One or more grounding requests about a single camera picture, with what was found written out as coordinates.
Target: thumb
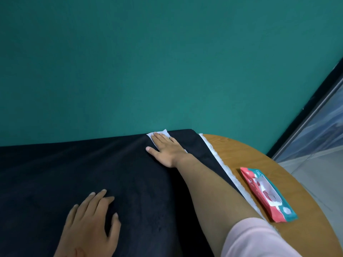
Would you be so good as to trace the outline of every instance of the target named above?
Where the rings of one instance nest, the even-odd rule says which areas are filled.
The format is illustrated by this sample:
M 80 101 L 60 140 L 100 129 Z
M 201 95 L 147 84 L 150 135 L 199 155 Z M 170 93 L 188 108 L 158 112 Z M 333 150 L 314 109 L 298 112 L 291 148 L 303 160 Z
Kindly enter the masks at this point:
M 111 249 L 113 252 L 116 250 L 118 245 L 118 239 L 119 239 L 119 232 L 120 232 L 121 223 L 118 219 L 118 214 L 115 213 L 112 216 L 112 226 L 108 234 L 108 241 Z
M 149 152 L 149 154 L 151 154 L 152 156 L 154 156 L 155 158 L 157 158 L 158 157 L 158 155 L 160 154 L 160 152 L 159 151 L 156 151 L 154 148 L 152 148 L 152 147 L 146 147 L 145 148 L 146 149 L 146 151 L 147 152 Z

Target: forearm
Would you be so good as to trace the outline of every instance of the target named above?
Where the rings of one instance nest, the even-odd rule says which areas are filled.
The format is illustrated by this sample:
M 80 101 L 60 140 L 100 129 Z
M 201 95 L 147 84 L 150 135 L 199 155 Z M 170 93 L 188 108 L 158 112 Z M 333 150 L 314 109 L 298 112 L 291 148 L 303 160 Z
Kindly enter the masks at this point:
M 220 256 L 230 229 L 240 220 L 260 216 L 233 187 L 193 155 L 183 155 L 175 166 L 188 186 L 201 229 L 214 255 Z

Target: black fabric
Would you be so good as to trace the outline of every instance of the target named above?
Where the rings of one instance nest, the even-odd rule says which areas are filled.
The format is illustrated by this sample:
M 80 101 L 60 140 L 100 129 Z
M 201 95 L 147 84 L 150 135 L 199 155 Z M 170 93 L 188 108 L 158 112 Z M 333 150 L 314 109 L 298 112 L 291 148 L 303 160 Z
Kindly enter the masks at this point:
M 169 134 L 236 190 L 193 130 Z M 122 222 L 114 256 L 213 256 L 186 183 L 146 151 L 145 135 L 0 147 L 0 256 L 53 256 L 67 213 L 90 192 L 115 196 Z

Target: hand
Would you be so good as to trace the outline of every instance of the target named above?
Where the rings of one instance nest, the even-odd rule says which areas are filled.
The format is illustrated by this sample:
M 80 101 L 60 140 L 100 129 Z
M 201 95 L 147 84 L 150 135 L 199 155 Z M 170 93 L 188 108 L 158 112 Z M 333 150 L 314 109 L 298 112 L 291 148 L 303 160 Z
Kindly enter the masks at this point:
M 75 205 L 66 218 L 54 257 L 111 257 L 117 248 L 120 221 L 112 217 L 109 237 L 105 233 L 105 216 L 114 197 L 104 197 L 106 190 L 92 192 L 80 206 Z
M 175 168 L 177 160 L 180 157 L 187 155 L 187 152 L 173 137 L 168 138 L 164 134 L 154 133 L 151 138 L 156 144 L 159 152 L 152 147 L 146 147 L 146 151 L 168 168 Z

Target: wood grain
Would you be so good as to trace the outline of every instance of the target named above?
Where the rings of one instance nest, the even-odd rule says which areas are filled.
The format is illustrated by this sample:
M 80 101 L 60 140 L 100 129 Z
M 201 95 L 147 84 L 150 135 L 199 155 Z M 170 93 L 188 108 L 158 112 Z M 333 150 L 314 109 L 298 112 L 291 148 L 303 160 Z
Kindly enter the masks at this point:
M 251 194 L 266 219 L 303 257 L 343 257 L 340 243 L 324 213 L 292 175 L 275 161 L 246 144 L 217 135 L 204 134 L 204 136 Z M 299 219 L 289 223 L 272 222 L 241 176 L 240 167 L 260 169 L 280 190 Z

